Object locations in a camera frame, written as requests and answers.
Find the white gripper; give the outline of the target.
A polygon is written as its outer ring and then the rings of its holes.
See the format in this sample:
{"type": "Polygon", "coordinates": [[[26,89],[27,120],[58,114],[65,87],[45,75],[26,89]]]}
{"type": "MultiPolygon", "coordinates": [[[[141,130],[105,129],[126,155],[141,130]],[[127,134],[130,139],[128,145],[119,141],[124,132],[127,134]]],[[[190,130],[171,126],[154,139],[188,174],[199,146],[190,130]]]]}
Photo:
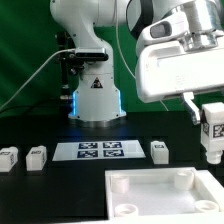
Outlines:
{"type": "Polygon", "coordinates": [[[144,103],[183,93],[182,104],[198,125],[201,114],[194,94],[224,88],[224,37],[218,39],[217,47],[196,52],[185,52],[178,41],[148,46],[140,53],[135,75],[137,94],[144,103]]]}

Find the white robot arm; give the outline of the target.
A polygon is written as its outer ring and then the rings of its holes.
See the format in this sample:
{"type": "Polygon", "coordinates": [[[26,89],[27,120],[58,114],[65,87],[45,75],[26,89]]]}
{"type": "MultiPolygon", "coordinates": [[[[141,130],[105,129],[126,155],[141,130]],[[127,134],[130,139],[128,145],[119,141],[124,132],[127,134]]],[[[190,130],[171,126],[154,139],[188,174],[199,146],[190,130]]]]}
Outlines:
{"type": "Polygon", "coordinates": [[[113,48],[96,27],[128,26],[136,40],[137,95],[145,103],[180,97],[198,124],[194,96],[224,88],[224,78],[212,74],[224,53],[221,0],[51,0],[50,12],[75,45],[69,53],[79,84],[69,118],[85,126],[126,116],[113,48]]]}

